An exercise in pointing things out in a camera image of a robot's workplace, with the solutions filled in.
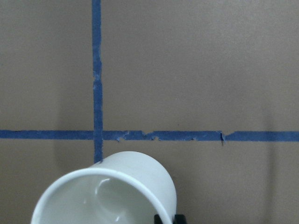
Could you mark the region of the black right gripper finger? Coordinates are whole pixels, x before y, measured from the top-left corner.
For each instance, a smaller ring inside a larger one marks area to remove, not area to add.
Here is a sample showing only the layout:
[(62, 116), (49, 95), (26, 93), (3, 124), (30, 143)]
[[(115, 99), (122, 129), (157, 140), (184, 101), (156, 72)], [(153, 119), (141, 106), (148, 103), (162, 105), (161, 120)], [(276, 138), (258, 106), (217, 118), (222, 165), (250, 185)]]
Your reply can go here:
[[(186, 217), (183, 214), (176, 214), (173, 219), (173, 224), (186, 224)], [(154, 224), (163, 224), (160, 216), (156, 214), (154, 216)]]

